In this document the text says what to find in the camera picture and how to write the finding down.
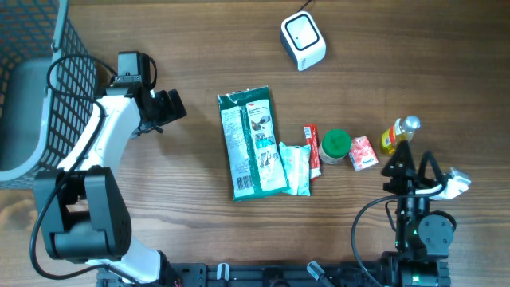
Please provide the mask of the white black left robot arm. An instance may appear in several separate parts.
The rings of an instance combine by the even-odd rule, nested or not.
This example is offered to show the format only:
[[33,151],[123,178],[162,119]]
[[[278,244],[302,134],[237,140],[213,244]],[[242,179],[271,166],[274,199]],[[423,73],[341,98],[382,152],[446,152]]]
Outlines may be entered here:
[[92,115],[71,152],[53,171],[37,173],[37,219],[29,241],[33,269],[62,281],[95,269],[134,286],[180,286],[166,255],[132,234],[131,217],[115,172],[127,142],[186,116],[179,93],[154,90],[155,60],[145,53],[118,55],[108,85],[93,96],[58,96],[92,104]]

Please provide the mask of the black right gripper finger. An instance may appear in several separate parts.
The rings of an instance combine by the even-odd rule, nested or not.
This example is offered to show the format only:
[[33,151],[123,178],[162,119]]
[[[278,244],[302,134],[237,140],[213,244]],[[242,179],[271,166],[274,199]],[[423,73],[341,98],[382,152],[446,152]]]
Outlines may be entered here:
[[[434,178],[426,178],[426,168],[431,166]],[[438,184],[445,184],[445,176],[443,175],[437,160],[431,151],[426,151],[418,168],[419,184],[425,187],[435,187]]]
[[382,176],[392,179],[412,179],[417,176],[408,140],[400,142],[386,166]]

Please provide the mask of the teal wipes packet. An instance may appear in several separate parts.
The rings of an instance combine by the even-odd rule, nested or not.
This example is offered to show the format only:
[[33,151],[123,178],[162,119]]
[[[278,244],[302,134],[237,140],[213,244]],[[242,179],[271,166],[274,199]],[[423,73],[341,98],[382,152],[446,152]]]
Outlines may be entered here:
[[311,146],[287,146],[280,142],[279,149],[288,184],[284,192],[289,195],[310,196]]

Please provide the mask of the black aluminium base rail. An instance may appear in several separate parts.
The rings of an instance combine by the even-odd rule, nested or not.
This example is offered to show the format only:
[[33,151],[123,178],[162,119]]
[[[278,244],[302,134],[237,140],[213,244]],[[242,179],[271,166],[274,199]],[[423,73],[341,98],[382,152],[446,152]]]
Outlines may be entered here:
[[407,263],[367,263],[367,276],[356,264],[318,265],[218,265],[173,264],[170,274],[152,286],[451,286],[449,267],[444,262],[419,266]]

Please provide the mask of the green lidded jar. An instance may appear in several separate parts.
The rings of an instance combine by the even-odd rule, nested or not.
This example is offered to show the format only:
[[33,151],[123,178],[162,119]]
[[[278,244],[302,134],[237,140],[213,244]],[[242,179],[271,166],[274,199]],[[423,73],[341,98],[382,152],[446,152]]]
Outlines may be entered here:
[[351,137],[342,129],[329,130],[319,146],[320,159],[330,165],[339,164],[351,150]]

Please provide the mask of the green sponge package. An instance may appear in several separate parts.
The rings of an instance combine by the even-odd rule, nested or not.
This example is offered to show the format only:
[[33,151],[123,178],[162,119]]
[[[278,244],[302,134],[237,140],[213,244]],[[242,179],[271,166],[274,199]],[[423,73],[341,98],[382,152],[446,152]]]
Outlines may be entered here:
[[288,182],[267,86],[218,96],[235,202],[282,193]]

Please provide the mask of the yellow dish soap bottle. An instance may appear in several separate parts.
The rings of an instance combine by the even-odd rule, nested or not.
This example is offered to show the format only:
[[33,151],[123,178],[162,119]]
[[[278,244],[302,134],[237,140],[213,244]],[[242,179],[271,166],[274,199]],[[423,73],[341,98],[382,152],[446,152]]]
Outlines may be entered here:
[[421,121],[417,116],[411,115],[398,118],[380,138],[380,149],[383,154],[393,154],[401,141],[411,141],[414,133],[421,127]]

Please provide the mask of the white barcode scanner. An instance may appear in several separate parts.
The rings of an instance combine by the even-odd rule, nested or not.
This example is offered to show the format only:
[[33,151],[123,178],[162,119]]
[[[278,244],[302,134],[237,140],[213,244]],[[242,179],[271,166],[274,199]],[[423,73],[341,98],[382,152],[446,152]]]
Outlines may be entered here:
[[280,27],[280,42],[298,71],[302,72],[324,59],[327,46],[309,12],[295,13]]

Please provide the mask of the red patterned small carton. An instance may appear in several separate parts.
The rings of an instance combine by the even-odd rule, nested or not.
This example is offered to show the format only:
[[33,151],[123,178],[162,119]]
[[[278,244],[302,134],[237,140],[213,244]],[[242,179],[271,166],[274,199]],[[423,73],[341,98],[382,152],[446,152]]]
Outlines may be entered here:
[[352,166],[355,171],[361,171],[379,162],[375,150],[366,136],[354,138],[349,151]]

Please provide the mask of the dark grey mesh basket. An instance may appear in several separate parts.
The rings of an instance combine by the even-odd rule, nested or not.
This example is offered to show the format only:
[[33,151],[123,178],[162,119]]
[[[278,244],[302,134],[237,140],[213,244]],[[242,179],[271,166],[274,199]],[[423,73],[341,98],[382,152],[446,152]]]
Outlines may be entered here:
[[92,113],[95,65],[66,1],[1,3],[1,187],[26,189],[71,152]]

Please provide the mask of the red stick packet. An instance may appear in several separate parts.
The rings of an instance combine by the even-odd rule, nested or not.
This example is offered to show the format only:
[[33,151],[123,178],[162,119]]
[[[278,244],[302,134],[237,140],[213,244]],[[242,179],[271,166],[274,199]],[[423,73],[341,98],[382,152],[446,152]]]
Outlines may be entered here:
[[307,145],[309,145],[311,148],[310,180],[313,182],[314,180],[321,176],[317,126],[315,124],[305,124],[304,136]]

